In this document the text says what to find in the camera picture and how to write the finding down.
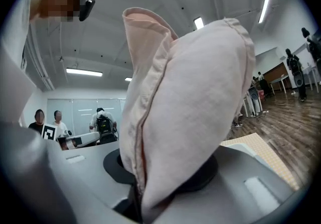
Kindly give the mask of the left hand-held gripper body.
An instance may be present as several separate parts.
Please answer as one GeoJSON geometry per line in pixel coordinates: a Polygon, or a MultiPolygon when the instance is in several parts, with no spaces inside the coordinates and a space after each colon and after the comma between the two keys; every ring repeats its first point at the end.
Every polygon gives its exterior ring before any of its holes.
{"type": "Polygon", "coordinates": [[[62,150],[72,150],[82,147],[81,137],[72,137],[70,131],[64,131],[58,134],[58,127],[55,125],[44,124],[41,132],[41,136],[45,140],[52,140],[59,143],[62,150]]]}

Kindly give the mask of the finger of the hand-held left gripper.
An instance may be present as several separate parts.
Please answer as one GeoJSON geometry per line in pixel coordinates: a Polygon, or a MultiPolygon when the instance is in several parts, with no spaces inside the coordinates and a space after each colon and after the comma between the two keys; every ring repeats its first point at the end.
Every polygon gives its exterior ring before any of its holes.
{"type": "Polygon", "coordinates": [[[99,132],[90,132],[86,134],[86,143],[96,145],[100,140],[101,134],[99,132]]]}

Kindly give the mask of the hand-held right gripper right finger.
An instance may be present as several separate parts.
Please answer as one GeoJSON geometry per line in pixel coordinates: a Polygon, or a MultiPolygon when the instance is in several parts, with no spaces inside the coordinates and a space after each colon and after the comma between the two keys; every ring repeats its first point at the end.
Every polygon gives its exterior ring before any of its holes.
{"type": "Polygon", "coordinates": [[[237,145],[182,151],[154,173],[154,224],[251,224],[294,193],[260,157],[237,145]]]}

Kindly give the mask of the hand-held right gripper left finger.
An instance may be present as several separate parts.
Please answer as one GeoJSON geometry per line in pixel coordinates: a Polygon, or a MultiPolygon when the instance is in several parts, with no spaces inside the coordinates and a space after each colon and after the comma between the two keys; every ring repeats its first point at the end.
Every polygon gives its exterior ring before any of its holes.
{"type": "Polygon", "coordinates": [[[4,222],[21,224],[135,224],[130,184],[105,170],[116,143],[63,151],[57,142],[0,122],[0,175],[6,183],[4,222]]]}

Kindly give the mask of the pale pink clothes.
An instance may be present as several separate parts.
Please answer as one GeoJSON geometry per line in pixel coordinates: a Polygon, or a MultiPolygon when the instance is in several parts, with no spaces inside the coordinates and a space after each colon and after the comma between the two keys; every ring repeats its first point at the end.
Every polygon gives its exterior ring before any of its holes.
{"type": "Polygon", "coordinates": [[[250,87],[254,44],[234,18],[178,37],[150,10],[128,8],[122,17],[133,76],[120,156],[151,224],[226,138],[250,87]]]}

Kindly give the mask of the frosted glass partition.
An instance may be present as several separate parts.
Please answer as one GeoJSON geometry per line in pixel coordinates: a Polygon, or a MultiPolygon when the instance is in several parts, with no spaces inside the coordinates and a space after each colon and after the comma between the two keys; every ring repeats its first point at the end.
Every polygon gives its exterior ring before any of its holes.
{"type": "Polygon", "coordinates": [[[49,99],[47,101],[46,120],[54,121],[54,111],[62,113],[62,122],[73,135],[90,132],[89,124],[96,109],[101,107],[112,114],[120,130],[124,99],[49,99]]]}

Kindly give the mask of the beige checkered tablecloth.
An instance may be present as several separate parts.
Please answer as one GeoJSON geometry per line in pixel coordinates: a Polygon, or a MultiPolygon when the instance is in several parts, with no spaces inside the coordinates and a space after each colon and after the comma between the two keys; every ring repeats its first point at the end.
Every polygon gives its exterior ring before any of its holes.
{"type": "Polygon", "coordinates": [[[257,134],[252,133],[240,138],[226,140],[221,143],[225,147],[243,146],[245,152],[253,157],[260,157],[278,176],[290,185],[294,190],[299,189],[290,170],[268,144],[257,134]]]}

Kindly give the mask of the person's grey sweatshirt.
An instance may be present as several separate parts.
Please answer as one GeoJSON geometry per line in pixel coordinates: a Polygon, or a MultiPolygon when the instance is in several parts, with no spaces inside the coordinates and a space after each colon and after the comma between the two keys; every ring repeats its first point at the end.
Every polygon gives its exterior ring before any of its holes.
{"type": "Polygon", "coordinates": [[[16,0],[0,28],[0,122],[18,123],[36,86],[21,68],[30,0],[16,0]]]}

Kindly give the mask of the white standing robot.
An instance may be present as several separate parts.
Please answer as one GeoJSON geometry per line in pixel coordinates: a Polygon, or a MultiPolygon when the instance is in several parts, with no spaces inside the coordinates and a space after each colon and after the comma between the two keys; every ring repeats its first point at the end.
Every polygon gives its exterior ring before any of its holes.
{"type": "Polygon", "coordinates": [[[243,107],[247,118],[255,118],[263,112],[258,90],[254,86],[247,90],[246,95],[243,98],[243,107]]]}

